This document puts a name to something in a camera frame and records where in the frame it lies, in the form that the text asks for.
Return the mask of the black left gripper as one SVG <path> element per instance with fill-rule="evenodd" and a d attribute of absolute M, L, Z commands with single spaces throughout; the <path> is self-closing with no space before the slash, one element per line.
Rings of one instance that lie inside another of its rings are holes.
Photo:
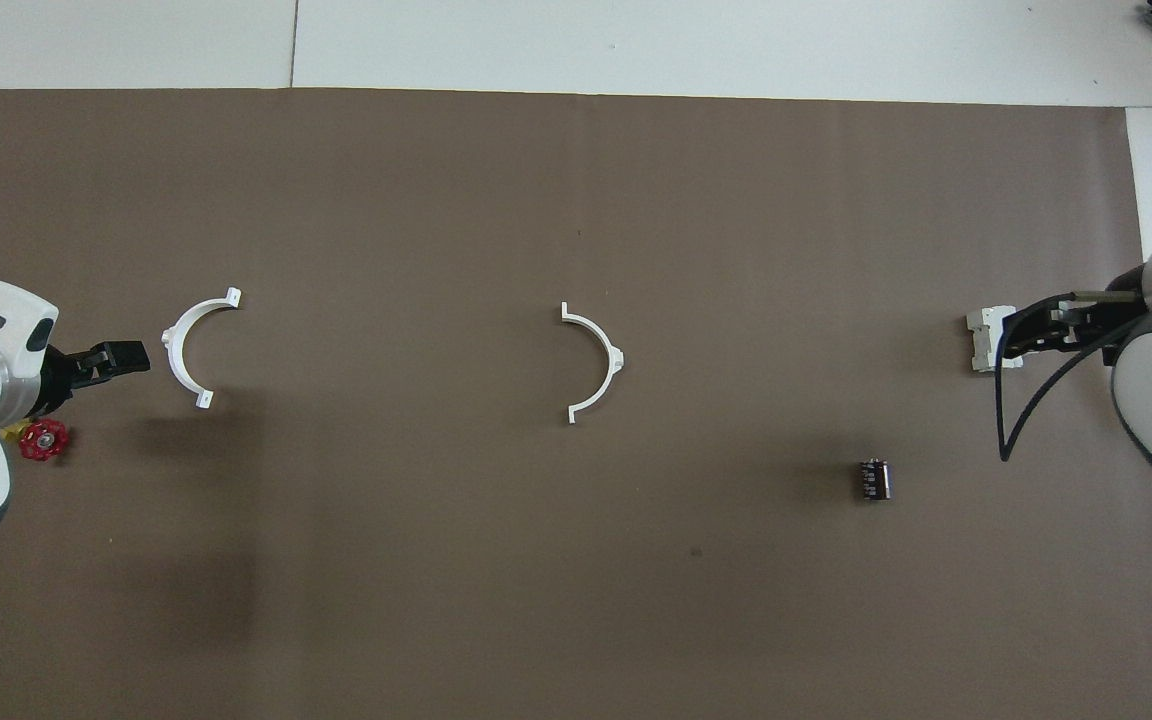
<path fill-rule="evenodd" d="M 108 341 L 83 354 L 65 354 L 47 346 L 40 367 L 40 384 L 36 397 L 36 415 L 55 414 L 60 406 L 73 397 L 76 388 L 105 382 L 104 377 L 147 372 L 150 356 L 141 341 Z"/>

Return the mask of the red handwheel brass valve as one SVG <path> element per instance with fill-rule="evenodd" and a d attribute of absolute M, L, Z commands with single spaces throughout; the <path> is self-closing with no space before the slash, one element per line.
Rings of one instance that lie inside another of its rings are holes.
<path fill-rule="evenodd" d="M 37 462 L 63 454 L 70 442 L 67 425 L 51 418 L 15 420 L 9 427 L 0 429 L 0 438 L 17 448 L 20 456 Z"/>

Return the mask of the brown table mat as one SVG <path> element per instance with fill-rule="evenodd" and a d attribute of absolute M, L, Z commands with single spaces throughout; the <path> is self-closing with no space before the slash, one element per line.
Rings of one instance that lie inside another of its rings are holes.
<path fill-rule="evenodd" d="M 154 363 L 15 461 L 0 720 L 1152 720 L 1106 367 L 1001 462 L 964 323 L 1140 260 L 1124 109 L 0 91 L 1 281 Z"/>

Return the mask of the white half-ring pipe clamp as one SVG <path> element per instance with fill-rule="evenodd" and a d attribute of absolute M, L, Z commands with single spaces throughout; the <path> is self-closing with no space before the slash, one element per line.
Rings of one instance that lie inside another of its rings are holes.
<path fill-rule="evenodd" d="M 579 419 L 579 414 L 585 414 L 585 411 L 591 409 L 591 407 L 594 407 L 602 401 L 605 393 L 607 393 L 612 386 L 613 379 L 616 378 L 617 373 L 626 369 L 626 351 L 612 342 L 607 332 L 605 332 L 598 323 L 594 323 L 594 320 L 591 320 L 585 314 L 573 313 L 570 304 L 566 301 L 559 302 L 559 323 L 579 325 L 579 327 L 584 328 L 591 338 L 594 338 L 594 341 L 602 347 L 602 351 L 605 354 L 605 372 L 602 382 L 600 382 L 599 386 L 596 387 L 594 392 L 591 392 L 588 397 L 577 402 L 577 404 L 567 406 L 567 423 L 575 425 L 576 420 Z"/>
<path fill-rule="evenodd" d="M 210 409 L 214 392 L 202 386 L 189 373 L 185 363 L 185 342 L 189 333 L 207 314 L 238 309 L 241 300 L 242 291 L 237 287 L 230 286 L 223 296 L 215 297 L 215 300 L 200 300 L 195 305 L 188 306 L 182 314 L 179 314 L 179 319 L 161 333 L 161 343 L 172 376 L 180 387 L 192 393 L 197 409 Z"/>

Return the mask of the grey circuit breaker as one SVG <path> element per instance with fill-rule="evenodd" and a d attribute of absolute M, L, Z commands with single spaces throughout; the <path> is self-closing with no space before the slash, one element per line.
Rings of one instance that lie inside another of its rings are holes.
<path fill-rule="evenodd" d="M 1005 334 L 1005 320 L 1018 309 L 1011 305 L 980 306 L 965 314 L 967 329 L 972 333 L 973 373 L 995 373 L 998 369 L 998 343 Z"/>

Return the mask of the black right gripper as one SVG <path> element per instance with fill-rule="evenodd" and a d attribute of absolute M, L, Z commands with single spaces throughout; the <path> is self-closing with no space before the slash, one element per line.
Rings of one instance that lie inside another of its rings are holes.
<path fill-rule="evenodd" d="M 1097 300 L 1093 291 L 1076 291 L 1089 304 L 1084 323 L 1076 331 L 1076 309 L 1073 300 L 1041 300 L 1016 311 L 1016 331 L 1043 331 L 1011 334 L 1007 338 L 1007 356 L 1021 357 L 1038 353 L 1079 353 L 1087 344 L 1100 341 L 1139 316 L 1147 313 L 1144 301 L 1144 266 L 1135 266 L 1112 279 Z"/>

